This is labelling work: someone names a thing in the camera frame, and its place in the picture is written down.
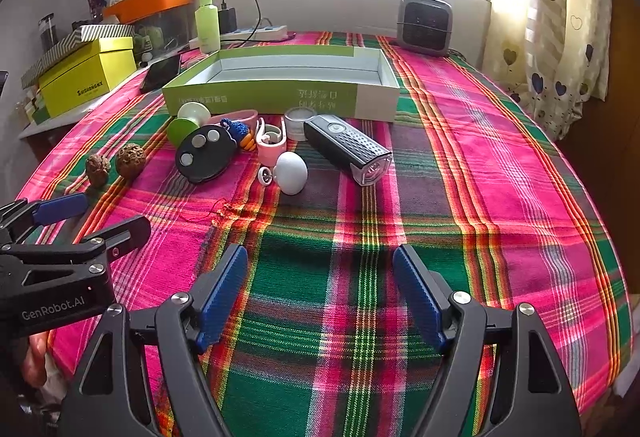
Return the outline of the left hand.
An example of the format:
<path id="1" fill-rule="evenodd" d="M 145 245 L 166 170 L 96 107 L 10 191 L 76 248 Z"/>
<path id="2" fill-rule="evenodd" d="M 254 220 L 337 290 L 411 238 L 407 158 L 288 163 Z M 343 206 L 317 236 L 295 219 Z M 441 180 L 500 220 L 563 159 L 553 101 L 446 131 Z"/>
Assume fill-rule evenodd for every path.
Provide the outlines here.
<path id="1" fill-rule="evenodd" d="M 22 375 L 25 382 L 34 388 L 41 388 L 47 382 L 46 356 L 48 351 L 48 332 L 30 335 Z"/>

